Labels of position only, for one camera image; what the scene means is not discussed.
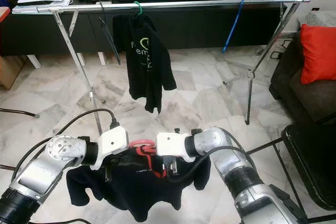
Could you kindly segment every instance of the clothes hanger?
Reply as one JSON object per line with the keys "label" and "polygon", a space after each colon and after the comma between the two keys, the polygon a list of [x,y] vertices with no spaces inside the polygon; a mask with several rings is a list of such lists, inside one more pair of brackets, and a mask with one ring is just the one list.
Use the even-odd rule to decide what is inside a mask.
{"label": "clothes hanger", "polygon": [[142,6],[140,5],[140,3],[138,1],[134,1],[135,4],[137,4],[139,6],[140,11],[134,15],[134,18],[139,17],[142,14]]}

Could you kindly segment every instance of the gray sofa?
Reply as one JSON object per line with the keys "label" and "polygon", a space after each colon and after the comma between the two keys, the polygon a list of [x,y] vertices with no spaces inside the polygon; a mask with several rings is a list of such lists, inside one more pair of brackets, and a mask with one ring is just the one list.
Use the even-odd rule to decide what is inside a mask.
{"label": "gray sofa", "polygon": [[301,84],[303,64],[302,44],[297,33],[279,61],[269,91],[275,99],[283,100],[300,124],[336,124],[336,81]]}

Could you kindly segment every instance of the black t-shirt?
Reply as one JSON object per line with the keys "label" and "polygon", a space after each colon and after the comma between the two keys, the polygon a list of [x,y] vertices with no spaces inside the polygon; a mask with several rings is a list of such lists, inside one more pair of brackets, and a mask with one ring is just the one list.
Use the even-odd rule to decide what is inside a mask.
{"label": "black t-shirt", "polygon": [[117,50],[126,51],[130,94],[146,97],[145,109],[161,112],[162,86],[176,89],[170,56],[147,15],[137,18],[120,15],[113,18],[113,37]]}
{"label": "black t-shirt", "polygon": [[[106,182],[106,168],[91,170],[88,166],[80,166],[67,173],[67,186],[71,203],[75,206],[84,206],[89,202],[85,188],[91,188],[96,199],[104,198],[111,205],[129,210],[138,222],[147,219],[149,209],[159,201],[171,203],[179,210],[181,194],[184,187],[194,182],[197,190],[203,190],[210,175],[211,162],[206,159],[201,163],[194,174],[180,183],[172,183],[165,178],[158,178],[148,166],[145,156],[139,156],[133,149],[123,153],[128,161],[119,162],[119,165],[106,165],[111,177]],[[177,171],[183,175],[194,165],[177,158]],[[152,168],[155,171],[162,169],[162,158],[152,156]]]}

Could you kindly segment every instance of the marble floor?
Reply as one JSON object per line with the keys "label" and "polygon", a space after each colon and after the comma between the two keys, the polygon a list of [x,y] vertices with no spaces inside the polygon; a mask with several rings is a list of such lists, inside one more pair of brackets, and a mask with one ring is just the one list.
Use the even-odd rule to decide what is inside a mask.
{"label": "marble floor", "polygon": [[[172,69],[177,89],[163,91],[162,112],[149,113],[145,99],[134,101],[128,93],[125,57],[117,65],[111,55],[109,64],[102,66],[97,55],[83,54],[88,79],[97,93],[99,108],[111,109],[131,140],[155,139],[158,132],[181,132],[209,126],[220,126],[232,132],[246,150],[278,138],[292,119],[281,102],[270,95],[270,77],[278,63],[267,57],[256,73],[253,87],[251,124],[245,125],[247,80],[240,79],[223,85],[224,80],[245,74],[245,65],[253,65],[260,47],[232,47],[225,54],[220,48],[171,50]],[[27,62],[11,90],[0,89],[0,107],[38,113],[40,118],[18,114],[0,114],[0,164],[15,166],[20,157],[35,143],[54,135],[76,115],[92,109],[86,86],[69,55],[43,55],[42,68],[34,69]],[[109,126],[108,115],[101,113],[103,129]],[[67,131],[73,136],[98,137],[93,115],[84,117]],[[309,217],[330,214],[319,208],[309,197],[282,144],[279,149],[298,188]],[[291,194],[289,183],[276,158],[268,148],[256,154],[258,172],[266,184],[274,184]],[[12,172],[0,170],[0,193],[9,185]],[[136,223],[128,211],[118,210],[104,200],[96,200],[90,191],[90,203],[72,206],[63,178],[32,221],[53,222],[84,218],[92,224]],[[239,216],[233,199],[215,169],[202,191],[193,186],[183,190],[179,211],[165,202],[155,204],[145,223],[210,223],[237,224]]]}

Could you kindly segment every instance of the green hanger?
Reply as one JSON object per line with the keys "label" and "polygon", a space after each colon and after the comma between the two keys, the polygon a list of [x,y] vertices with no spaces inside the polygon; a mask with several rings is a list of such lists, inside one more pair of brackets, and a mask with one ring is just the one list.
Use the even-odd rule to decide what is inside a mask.
{"label": "green hanger", "polygon": [[136,16],[135,16],[137,18],[137,17],[139,17],[139,15],[142,14],[142,6],[140,5],[140,3],[138,1],[134,1],[134,3],[137,4],[139,6],[139,9],[140,9],[140,11],[138,12],[138,14],[136,14]]}

